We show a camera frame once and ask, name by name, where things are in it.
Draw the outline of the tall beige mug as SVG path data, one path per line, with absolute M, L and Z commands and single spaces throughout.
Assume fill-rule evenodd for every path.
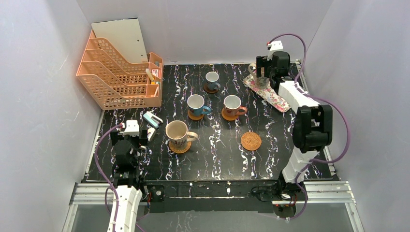
M 254 84 L 257 88 L 266 89 L 269 86 L 270 81 L 269 81 L 268 78 L 266 78 L 264 76 L 258 77 L 258 75 L 257 75 L 257 66 L 256 66 L 255 63 L 251 63 L 248 66 L 248 71 L 250 72 L 250 74 L 252 76 L 252 79 L 254 81 Z

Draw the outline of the white and red mug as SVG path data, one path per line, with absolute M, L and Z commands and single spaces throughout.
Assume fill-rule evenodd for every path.
M 229 95 L 224 99 L 224 108 L 227 110 L 229 116 L 244 115 L 248 109 L 242 106 L 241 99 L 236 95 Z

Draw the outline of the large beige floral mug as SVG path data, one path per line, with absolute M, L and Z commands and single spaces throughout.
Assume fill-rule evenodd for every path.
M 197 133 L 189 131 L 187 124 L 180 120 L 169 122 L 165 132 L 170 142 L 177 148 L 184 148 L 187 142 L 194 142 L 199 138 Z

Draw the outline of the woven rattan coaster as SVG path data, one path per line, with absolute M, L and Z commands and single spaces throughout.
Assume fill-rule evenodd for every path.
M 255 151 L 261 146 L 262 139 L 257 133 L 249 131 L 241 136 L 240 142 L 244 149 L 248 151 Z
M 173 152 L 175 152 L 175 153 L 177 153 L 177 154 L 182 154 L 182 153 L 187 152 L 187 151 L 190 149 L 190 147 L 191 147 L 191 142 L 187 142 L 187 143 L 186 143 L 186 146 L 185 146 L 184 148 L 177 148 L 177 147 L 175 147 L 175 146 L 170 142 L 170 143 L 169 143 L 169 147 L 170 147 L 171 151 L 173 151 Z

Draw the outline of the small grey mug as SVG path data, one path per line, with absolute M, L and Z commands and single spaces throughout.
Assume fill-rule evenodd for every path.
M 219 89 L 220 90 L 220 76 L 217 72 L 208 72 L 205 76 L 206 85 L 209 89 Z

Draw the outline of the light wooden coaster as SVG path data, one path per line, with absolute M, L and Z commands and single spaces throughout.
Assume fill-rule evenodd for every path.
M 227 121 L 234 121 L 238 118 L 238 115 L 229 116 L 225 108 L 222 109 L 221 115 Z
M 196 116 L 196 115 L 194 115 L 190 110 L 188 110 L 188 117 L 189 117 L 191 120 L 195 120 L 195 121 L 202 120 L 202 119 L 204 118 L 204 116 L 205 116 L 205 115 L 202 115 L 202 114 L 200 114 L 199 116 Z

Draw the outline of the dark wooden coaster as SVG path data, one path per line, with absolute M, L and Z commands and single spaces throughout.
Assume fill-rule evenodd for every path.
M 219 89 L 209 89 L 207 85 L 204 85 L 204 91 L 210 94 L 217 93 Z

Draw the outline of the blue patterned mug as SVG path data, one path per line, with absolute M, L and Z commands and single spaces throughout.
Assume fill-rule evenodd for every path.
M 195 117 L 204 116 L 211 113 L 211 108 L 205 106 L 205 100 L 201 95 L 191 95 L 190 97 L 188 97 L 187 104 L 190 113 Z

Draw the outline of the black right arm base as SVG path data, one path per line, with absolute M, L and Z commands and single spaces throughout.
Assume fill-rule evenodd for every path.
M 276 217 L 286 221 L 298 218 L 308 203 L 308 193 L 303 182 L 295 184 L 277 180 L 274 184 L 253 187 L 249 195 L 261 202 L 271 202 Z

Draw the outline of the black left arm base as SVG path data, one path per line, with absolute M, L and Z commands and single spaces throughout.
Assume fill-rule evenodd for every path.
M 157 184 L 147 184 L 141 176 L 135 176 L 129 181 L 129 186 L 135 187 L 142 192 L 142 201 L 146 202 L 147 209 L 152 203 L 162 203 L 165 198 L 165 187 Z

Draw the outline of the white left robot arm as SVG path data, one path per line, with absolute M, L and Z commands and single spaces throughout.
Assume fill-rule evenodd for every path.
M 147 130 L 127 126 L 124 131 L 111 132 L 115 152 L 113 174 L 113 205 L 108 232 L 133 232 L 137 209 L 147 195 L 144 178 L 137 170 L 138 159 L 148 143 Z

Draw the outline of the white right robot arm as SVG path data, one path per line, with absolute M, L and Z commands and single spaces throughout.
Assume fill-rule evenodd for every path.
M 279 179 L 285 184 L 297 184 L 303 182 L 308 166 L 332 141 L 333 109 L 309 97 L 298 81 L 290 77 L 289 68 L 290 55 L 287 52 L 275 51 L 268 56 L 256 57 L 256 76 L 268 79 L 271 88 L 295 112 L 294 148 Z

